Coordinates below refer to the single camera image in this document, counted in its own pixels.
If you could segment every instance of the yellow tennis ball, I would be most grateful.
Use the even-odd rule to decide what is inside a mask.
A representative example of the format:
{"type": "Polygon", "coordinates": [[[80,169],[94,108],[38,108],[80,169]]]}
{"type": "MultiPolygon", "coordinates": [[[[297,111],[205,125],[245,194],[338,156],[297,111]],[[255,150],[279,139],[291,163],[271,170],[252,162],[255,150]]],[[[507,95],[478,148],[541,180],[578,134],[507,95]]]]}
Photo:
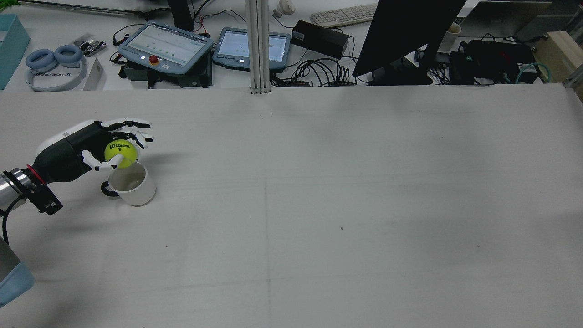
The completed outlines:
{"type": "Polygon", "coordinates": [[[124,156],[124,160],[117,166],[118,168],[127,168],[132,165],[138,159],[138,150],[129,141],[119,139],[110,142],[106,146],[105,156],[106,160],[110,160],[113,156],[117,154],[124,156]]]}

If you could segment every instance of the mug handle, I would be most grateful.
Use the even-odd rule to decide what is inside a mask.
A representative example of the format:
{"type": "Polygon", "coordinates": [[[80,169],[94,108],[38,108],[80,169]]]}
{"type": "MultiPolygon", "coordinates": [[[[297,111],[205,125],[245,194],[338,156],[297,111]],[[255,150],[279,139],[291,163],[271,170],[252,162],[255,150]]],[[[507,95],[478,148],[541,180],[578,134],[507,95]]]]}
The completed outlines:
{"type": "Polygon", "coordinates": [[[109,196],[109,197],[119,197],[120,195],[118,193],[116,193],[115,191],[109,189],[109,181],[103,181],[103,183],[101,184],[101,192],[105,195],[105,196],[109,196]]]}

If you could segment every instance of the computer mouse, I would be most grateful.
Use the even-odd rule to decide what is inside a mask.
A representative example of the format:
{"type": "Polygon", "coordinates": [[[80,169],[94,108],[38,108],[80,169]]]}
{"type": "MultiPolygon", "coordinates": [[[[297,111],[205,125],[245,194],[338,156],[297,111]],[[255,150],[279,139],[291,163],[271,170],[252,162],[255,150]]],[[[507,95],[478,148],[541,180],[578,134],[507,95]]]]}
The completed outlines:
{"type": "Polygon", "coordinates": [[[278,7],[273,10],[273,14],[277,17],[291,15],[294,12],[296,12],[296,6],[292,0],[279,0],[278,7]]]}

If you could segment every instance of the white keyboard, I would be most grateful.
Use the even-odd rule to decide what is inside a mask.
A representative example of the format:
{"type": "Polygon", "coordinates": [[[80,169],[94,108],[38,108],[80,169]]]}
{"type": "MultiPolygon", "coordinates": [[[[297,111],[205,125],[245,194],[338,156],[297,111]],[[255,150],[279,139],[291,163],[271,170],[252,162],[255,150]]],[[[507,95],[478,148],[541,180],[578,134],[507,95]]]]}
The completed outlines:
{"type": "Polygon", "coordinates": [[[322,27],[341,27],[370,22],[373,19],[375,10],[377,10],[377,2],[332,11],[316,12],[310,15],[310,19],[314,24],[322,27]]]}

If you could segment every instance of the white mug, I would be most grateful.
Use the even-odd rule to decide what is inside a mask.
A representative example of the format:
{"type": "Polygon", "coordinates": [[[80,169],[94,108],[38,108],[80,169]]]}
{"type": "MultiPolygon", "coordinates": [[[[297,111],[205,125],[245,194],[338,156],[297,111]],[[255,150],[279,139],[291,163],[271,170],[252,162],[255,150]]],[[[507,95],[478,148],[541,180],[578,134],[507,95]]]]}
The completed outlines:
{"type": "Polygon", "coordinates": [[[451,23],[449,29],[445,32],[445,36],[443,40],[441,40],[441,44],[439,45],[439,51],[442,53],[448,53],[451,50],[451,47],[454,45],[455,39],[458,38],[458,35],[462,32],[462,28],[460,25],[456,23],[451,23]]]}
{"type": "Polygon", "coordinates": [[[134,162],[127,168],[117,168],[101,184],[101,191],[110,197],[121,197],[132,206],[147,204],[156,194],[156,185],[146,167],[134,162]]]}

